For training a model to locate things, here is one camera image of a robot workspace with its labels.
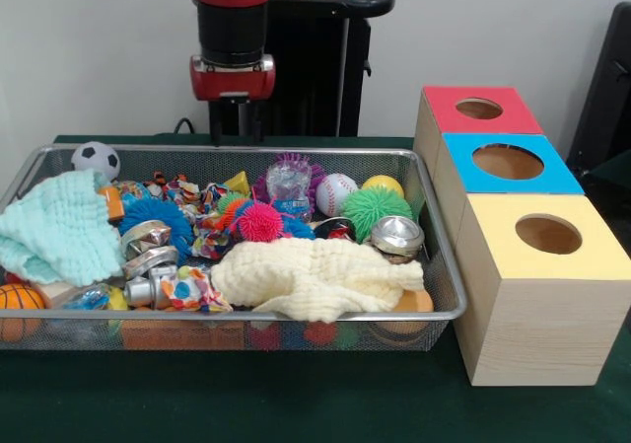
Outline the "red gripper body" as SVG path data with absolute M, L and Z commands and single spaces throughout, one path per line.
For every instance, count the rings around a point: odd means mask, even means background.
M 192 56 L 189 74 L 192 91 L 198 101 L 261 101 L 272 95 L 276 67 L 272 56 L 263 56 L 258 63 L 248 67 L 222 67 L 201 56 Z

